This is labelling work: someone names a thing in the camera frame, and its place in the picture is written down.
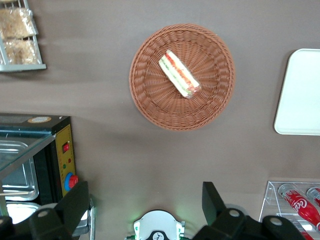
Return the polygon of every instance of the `bread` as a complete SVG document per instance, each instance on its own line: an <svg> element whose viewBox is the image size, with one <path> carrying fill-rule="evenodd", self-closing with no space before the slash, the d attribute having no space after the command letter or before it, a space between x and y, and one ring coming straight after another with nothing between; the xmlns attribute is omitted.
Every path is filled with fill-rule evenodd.
<svg viewBox="0 0 320 240"><path fill-rule="evenodd" d="M10 64L41 64L32 40L8 40L4 48Z"/></svg>
<svg viewBox="0 0 320 240"><path fill-rule="evenodd" d="M32 12L26 8L1 8L0 30L2 39L23 39L37 34Z"/></svg>
<svg viewBox="0 0 320 240"><path fill-rule="evenodd" d="M194 78L187 67L170 50L160 58L159 65L175 88L187 99L199 93L200 83Z"/></svg>

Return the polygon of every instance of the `yellow control panel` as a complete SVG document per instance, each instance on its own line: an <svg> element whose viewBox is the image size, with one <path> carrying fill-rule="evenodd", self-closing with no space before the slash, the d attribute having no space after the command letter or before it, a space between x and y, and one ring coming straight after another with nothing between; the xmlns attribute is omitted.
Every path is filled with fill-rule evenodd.
<svg viewBox="0 0 320 240"><path fill-rule="evenodd" d="M70 125L67 125L56 134L55 143L59 161L62 195L64 197L73 187L75 178L78 181Z"/></svg>

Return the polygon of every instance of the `clear acrylic stand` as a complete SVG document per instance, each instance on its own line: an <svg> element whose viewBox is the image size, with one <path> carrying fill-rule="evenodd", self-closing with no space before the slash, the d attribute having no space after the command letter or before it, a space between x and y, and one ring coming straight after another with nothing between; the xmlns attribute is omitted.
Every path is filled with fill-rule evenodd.
<svg viewBox="0 0 320 240"><path fill-rule="evenodd" d="M289 203L285 201L278 193L278 189L282 184L291 184L297 191L306 197L306 191L312 187L319 187L320 182L284 182L284 181L268 181L265 196L262 204L262 209L259 217L259 222L262 222L263 218L268 215L280 216L286 219L295 219L302 227L310 234L314 240L320 240L320 233L316 231L313 226L298 213L291 208ZM320 212L320 207L312 202L312 204Z"/></svg>

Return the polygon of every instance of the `white plastic tray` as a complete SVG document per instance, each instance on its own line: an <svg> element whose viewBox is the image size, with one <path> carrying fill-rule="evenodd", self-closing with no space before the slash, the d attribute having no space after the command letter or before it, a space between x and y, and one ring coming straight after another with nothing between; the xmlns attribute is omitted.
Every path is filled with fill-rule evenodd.
<svg viewBox="0 0 320 240"><path fill-rule="evenodd" d="M320 49L299 49L288 62L274 129L320 135Z"/></svg>

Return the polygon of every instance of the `woven bread basket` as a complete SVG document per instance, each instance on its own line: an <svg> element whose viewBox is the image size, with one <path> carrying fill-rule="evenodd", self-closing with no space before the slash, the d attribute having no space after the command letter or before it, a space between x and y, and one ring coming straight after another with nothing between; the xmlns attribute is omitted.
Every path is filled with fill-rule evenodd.
<svg viewBox="0 0 320 240"><path fill-rule="evenodd" d="M183 97L159 66L171 50L202 87L192 99ZM226 107L235 85L235 68L226 44L195 24L166 26L152 34L135 54L130 91L139 111L155 125L188 131L213 121Z"/></svg>

